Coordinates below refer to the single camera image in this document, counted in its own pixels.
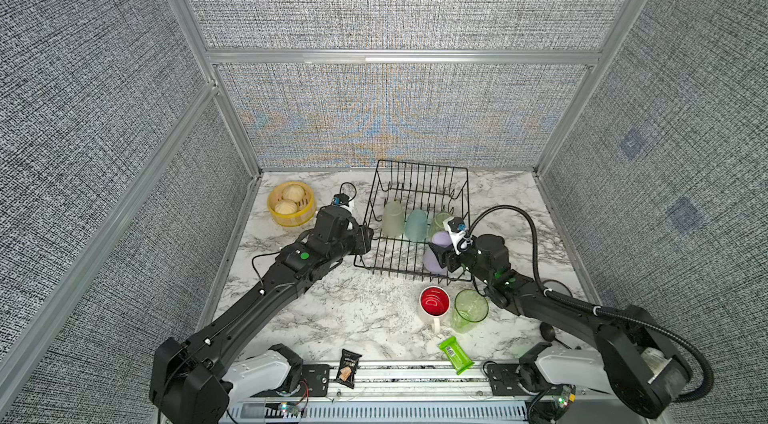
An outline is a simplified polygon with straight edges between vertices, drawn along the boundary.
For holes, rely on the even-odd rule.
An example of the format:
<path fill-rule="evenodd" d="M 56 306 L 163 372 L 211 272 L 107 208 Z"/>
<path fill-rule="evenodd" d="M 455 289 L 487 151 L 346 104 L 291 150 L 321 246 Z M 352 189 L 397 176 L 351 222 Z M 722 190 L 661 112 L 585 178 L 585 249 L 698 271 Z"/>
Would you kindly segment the lavender plastic cup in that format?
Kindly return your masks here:
<path fill-rule="evenodd" d="M 425 247 L 423 256 L 424 268 L 434 275 L 447 275 L 449 269 L 440 264 L 440 259 L 452 251 L 453 243 L 449 233 L 447 231 L 437 232 Z"/>

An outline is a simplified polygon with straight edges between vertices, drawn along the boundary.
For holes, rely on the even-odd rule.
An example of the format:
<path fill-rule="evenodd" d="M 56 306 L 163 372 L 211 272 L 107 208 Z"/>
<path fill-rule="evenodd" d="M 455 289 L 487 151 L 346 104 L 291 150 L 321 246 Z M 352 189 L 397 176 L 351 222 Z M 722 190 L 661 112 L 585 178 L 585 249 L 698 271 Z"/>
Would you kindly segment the light green faceted glass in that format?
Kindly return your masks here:
<path fill-rule="evenodd" d="M 432 237 L 435 234 L 438 234 L 438 232 L 442 232 L 445 230 L 445 222 L 446 220 L 450 220 L 453 218 L 453 215 L 450 212 L 442 211 L 438 212 L 436 216 L 432 219 L 432 222 L 430 223 L 429 229 L 428 229 L 428 238 L 432 239 Z"/>

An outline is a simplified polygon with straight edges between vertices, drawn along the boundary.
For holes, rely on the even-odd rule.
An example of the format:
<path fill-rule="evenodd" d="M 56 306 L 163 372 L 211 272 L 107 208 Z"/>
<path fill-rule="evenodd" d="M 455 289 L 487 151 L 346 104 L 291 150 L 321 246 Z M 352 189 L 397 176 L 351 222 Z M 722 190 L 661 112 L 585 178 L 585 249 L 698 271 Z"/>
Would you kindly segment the pale yellow-green frosted cup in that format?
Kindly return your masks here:
<path fill-rule="evenodd" d="M 404 234 L 405 209 L 397 200 L 387 202 L 383 210 L 382 235 L 386 238 L 398 238 Z"/>

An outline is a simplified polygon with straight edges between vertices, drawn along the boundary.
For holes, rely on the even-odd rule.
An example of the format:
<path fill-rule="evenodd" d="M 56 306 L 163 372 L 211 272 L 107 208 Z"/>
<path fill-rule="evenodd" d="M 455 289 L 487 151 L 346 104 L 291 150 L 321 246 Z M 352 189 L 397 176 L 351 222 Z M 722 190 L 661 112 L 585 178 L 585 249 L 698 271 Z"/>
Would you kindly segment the teal translucent cup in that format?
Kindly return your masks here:
<path fill-rule="evenodd" d="M 408 241 L 424 242 L 428 232 L 428 216 L 422 209 L 414 209 L 406 219 L 404 235 Z"/>

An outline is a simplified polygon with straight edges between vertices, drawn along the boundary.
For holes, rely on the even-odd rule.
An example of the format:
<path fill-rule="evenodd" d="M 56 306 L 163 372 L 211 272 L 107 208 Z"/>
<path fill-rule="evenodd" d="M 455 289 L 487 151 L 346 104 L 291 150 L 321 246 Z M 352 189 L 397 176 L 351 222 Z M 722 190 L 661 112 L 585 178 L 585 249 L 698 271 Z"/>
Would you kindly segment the white mug red inside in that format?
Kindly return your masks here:
<path fill-rule="evenodd" d="M 434 333 L 439 333 L 442 319 L 451 309 L 451 299 L 447 291 L 439 286 L 424 288 L 418 299 L 418 312 L 421 320 Z"/>

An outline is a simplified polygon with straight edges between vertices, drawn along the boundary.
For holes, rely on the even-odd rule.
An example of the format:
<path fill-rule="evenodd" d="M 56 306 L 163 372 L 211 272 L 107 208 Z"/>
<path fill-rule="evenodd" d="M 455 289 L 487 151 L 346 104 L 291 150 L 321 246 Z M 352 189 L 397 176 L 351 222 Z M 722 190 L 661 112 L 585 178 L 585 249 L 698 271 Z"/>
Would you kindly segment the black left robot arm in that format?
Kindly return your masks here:
<path fill-rule="evenodd" d="M 370 251 L 373 230 L 347 208 L 323 206 L 314 228 L 275 257 L 258 284 L 184 341 L 165 340 L 153 358 L 149 399 L 173 423 L 216 423 L 235 392 L 226 376 L 245 346 L 284 307 L 348 255 Z"/>

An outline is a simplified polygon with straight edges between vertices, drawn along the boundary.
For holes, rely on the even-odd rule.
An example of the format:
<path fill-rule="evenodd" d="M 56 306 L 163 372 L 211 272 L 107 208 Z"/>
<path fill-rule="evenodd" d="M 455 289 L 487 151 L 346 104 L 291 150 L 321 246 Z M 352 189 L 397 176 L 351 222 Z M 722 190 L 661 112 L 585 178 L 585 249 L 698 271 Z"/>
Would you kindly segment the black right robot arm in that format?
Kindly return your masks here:
<path fill-rule="evenodd" d="M 466 270 L 481 280 L 486 299 L 497 307 L 549 324 L 595 350 L 593 357 L 559 357 L 548 344 L 535 346 L 519 360 L 530 392 L 586 387 L 610 393 L 632 412 L 654 419 L 670 404 L 697 401 L 714 387 L 714 370 L 703 353 L 645 309 L 602 307 L 546 286 L 538 274 L 517 272 L 500 236 L 483 234 L 459 246 L 430 249 L 441 267 Z"/>

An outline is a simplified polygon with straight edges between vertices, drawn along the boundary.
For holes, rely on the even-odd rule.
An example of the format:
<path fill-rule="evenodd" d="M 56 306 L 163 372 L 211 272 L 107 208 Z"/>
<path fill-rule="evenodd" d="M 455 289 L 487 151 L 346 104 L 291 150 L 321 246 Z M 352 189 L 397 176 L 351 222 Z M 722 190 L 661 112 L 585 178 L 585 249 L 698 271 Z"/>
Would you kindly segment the green transparent glass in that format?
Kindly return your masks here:
<path fill-rule="evenodd" d="M 479 292 L 465 289 L 458 292 L 453 302 L 451 327 L 458 333 L 466 333 L 483 322 L 489 313 L 487 299 Z"/>

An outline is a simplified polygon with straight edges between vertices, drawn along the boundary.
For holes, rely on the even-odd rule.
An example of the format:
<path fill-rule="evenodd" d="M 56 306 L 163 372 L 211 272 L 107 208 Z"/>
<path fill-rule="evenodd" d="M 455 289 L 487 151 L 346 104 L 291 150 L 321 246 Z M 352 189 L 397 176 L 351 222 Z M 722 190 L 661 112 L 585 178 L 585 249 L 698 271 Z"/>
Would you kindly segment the yellow bamboo steamer basket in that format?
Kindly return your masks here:
<path fill-rule="evenodd" d="M 267 207 L 275 223 L 283 227 L 308 224 L 316 212 L 315 195 L 311 187 L 301 181 L 279 184 L 270 192 Z"/>

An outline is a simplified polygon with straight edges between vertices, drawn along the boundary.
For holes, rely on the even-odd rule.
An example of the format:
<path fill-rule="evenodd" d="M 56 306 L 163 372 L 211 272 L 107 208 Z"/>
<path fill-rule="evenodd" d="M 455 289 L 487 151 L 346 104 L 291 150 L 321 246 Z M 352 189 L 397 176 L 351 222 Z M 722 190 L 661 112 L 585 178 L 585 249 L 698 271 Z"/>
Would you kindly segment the lower steamed bun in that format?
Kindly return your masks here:
<path fill-rule="evenodd" d="M 273 209 L 277 214 L 290 215 L 298 212 L 298 204 L 292 200 L 279 200 Z"/>

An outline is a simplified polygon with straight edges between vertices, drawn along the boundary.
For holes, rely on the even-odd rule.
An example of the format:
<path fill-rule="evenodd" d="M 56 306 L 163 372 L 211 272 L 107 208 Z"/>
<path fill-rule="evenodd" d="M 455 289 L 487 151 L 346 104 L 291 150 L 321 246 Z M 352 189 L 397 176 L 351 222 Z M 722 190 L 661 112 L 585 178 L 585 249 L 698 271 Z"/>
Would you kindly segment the steamed bun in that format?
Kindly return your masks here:
<path fill-rule="evenodd" d="M 304 200 L 306 191 L 301 184 L 289 184 L 282 190 L 282 198 L 284 200 L 290 200 L 294 203 L 300 203 Z"/>
<path fill-rule="evenodd" d="M 292 200 L 279 200 L 273 209 L 277 214 L 290 215 L 298 212 L 298 204 Z"/>

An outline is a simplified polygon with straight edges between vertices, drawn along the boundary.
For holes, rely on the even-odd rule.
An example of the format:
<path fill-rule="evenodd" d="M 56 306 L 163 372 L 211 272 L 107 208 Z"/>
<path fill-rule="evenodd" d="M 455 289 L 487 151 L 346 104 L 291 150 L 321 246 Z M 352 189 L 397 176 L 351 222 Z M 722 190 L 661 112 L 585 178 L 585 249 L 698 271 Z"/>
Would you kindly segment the upper steamed bun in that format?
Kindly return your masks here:
<path fill-rule="evenodd" d="M 301 184 L 289 184 L 282 190 L 282 198 L 284 200 L 290 200 L 294 203 L 300 203 L 304 200 L 306 191 Z"/>

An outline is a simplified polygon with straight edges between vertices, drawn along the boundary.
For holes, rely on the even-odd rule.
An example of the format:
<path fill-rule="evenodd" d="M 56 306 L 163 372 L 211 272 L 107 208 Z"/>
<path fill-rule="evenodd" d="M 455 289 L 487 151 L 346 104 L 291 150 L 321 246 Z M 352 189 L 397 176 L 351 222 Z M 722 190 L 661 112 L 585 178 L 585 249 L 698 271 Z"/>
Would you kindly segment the green snack packet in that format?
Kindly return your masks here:
<path fill-rule="evenodd" d="M 455 336 L 450 336 L 440 342 L 438 348 L 450 361 L 457 375 L 463 374 L 474 365 L 474 361 L 468 356 Z"/>

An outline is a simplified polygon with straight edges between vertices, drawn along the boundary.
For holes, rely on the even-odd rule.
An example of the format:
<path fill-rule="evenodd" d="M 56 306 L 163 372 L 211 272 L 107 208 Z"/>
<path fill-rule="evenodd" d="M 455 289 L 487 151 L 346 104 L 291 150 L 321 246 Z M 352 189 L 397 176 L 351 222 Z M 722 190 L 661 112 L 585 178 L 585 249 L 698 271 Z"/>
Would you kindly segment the black snack packet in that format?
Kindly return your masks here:
<path fill-rule="evenodd" d="M 355 387 L 355 376 L 361 358 L 361 354 L 348 349 L 343 349 L 334 381 L 347 388 L 353 389 Z"/>

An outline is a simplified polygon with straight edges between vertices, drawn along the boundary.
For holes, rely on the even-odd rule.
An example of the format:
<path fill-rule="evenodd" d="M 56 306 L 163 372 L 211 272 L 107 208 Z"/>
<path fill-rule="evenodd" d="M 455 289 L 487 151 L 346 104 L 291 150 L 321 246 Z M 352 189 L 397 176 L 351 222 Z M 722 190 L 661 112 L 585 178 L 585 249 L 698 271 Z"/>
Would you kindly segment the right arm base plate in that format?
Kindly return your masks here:
<path fill-rule="evenodd" d="M 495 397 L 527 396 L 518 374 L 517 363 L 497 363 L 486 361 L 482 372 L 488 379 L 491 393 Z"/>

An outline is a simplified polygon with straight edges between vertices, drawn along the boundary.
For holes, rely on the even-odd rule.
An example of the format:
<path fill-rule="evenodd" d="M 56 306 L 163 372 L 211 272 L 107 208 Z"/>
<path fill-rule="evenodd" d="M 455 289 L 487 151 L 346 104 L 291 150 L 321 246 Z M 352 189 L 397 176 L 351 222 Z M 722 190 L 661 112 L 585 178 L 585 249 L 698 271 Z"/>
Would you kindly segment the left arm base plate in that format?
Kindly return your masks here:
<path fill-rule="evenodd" d="M 291 391 L 266 390 L 253 394 L 252 397 L 285 397 L 296 400 L 305 395 L 309 397 L 326 397 L 328 395 L 331 370 L 332 367 L 328 364 L 304 364 L 296 386 Z"/>

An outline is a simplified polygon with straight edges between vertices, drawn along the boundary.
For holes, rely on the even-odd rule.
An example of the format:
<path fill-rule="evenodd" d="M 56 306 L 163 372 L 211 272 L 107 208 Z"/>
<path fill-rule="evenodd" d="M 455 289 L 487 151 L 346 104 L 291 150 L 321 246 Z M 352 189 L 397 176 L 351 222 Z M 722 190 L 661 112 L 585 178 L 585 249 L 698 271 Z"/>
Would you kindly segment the aluminium front rail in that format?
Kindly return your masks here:
<path fill-rule="evenodd" d="M 590 389 L 557 386 L 546 394 L 495 397 L 482 368 L 455 375 L 446 362 L 369 362 L 355 387 L 334 381 L 326 397 L 253 398 L 291 391 L 302 366 L 262 356 L 238 363 L 228 378 L 235 392 L 216 423 L 638 423 L 616 398 Z"/>

